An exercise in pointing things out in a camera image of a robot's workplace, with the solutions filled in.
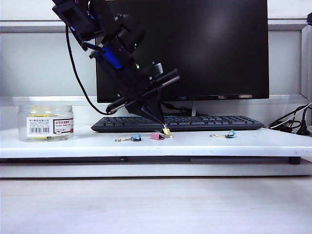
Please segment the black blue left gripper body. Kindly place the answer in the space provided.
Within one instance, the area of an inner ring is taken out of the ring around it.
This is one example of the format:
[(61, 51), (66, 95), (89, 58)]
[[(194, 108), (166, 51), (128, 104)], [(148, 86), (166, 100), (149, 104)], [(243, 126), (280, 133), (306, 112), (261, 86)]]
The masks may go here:
[(131, 68), (117, 75), (118, 93), (121, 95), (110, 104), (106, 111), (110, 114), (127, 105), (144, 103), (144, 99), (154, 91), (174, 83), (180, 76), (177, 69), (165, 73), (161, 64), (149, 64), (144, 68)]

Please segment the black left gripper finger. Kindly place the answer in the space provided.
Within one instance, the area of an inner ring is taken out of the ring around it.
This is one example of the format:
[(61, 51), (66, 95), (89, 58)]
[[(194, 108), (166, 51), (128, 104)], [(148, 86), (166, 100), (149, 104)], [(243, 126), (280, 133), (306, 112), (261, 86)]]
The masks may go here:
[(163, 112), (160, 106), (158, 91), (154, 91), (144, 99), (142, 111), (149, 119), (161, 125), (165, 124)]
[(159, 103), (152, 103), (152, 105), (139, 103), (127, 105), (125, 108), (130, 114), (148, 118), (161, 125), (164, 124), (164, 116)]

